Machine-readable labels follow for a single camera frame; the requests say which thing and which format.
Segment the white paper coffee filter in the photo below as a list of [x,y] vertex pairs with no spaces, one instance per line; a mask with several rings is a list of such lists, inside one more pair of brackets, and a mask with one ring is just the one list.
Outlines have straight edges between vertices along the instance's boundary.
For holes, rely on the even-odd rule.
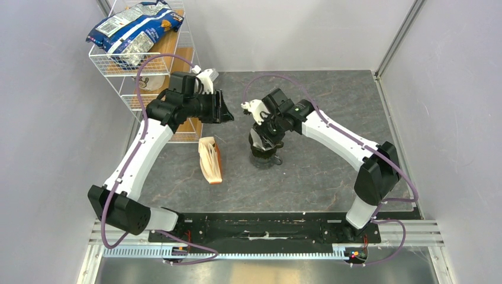
[[263,145],[262,138],[254,129],[250,130],[250,137],[252,139],[250,143],[254,148],[260,149],[262,151],[266,150],[266,147]]

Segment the dark green coffee dripper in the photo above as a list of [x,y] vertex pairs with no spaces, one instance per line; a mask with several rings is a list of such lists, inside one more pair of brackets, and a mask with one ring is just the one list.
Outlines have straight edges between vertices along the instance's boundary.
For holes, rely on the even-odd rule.
[[[252,141],[250,134],[249,134],[249,143]],[[263,145],[266,147],[265,151],[262,151],[260,149],[254,148],[251,143],[250,143],[250,149],[251,152],[254,156],[257,157],[263,157],[263,158],[268,158],[271,157],[271,155],[276,154],[277,149],[281,149],[284,146],[284,142],[281,141],[276,145],[272,145],[269,142],[267,142],[264,138],[262,138]]]

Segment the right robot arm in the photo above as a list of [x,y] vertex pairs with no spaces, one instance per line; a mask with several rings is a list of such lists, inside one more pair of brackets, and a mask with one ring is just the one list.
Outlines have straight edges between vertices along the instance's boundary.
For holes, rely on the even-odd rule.
[[362,238],[378,205],[401,179],[395,146],[365,139],[328,118],[311,101],[293,103],[279,88],[263,99],[242,102],[241,107],[255,121],[249,143],[256,167],[282,164],[276,152],[290,131],[319,142],[357,171],[356,198],[346,213],[342,235],[350,242]]

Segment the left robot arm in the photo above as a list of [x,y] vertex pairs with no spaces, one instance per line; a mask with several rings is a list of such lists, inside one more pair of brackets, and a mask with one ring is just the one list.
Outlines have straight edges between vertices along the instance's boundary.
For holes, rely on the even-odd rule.
[[234,120],[222,91],[214,89],[217,76],[215,69],[197,75],[173,72],[169,86],[146,105],[146,118],[123,160],[102,186],[93,185],[88,191],[101,222],[132,235],[163,230],[170,241],[184,238],[186,226],[178,221],[177,212],[150,208],[138,199],[160,151],[187,119],[196,118],[203,124]]

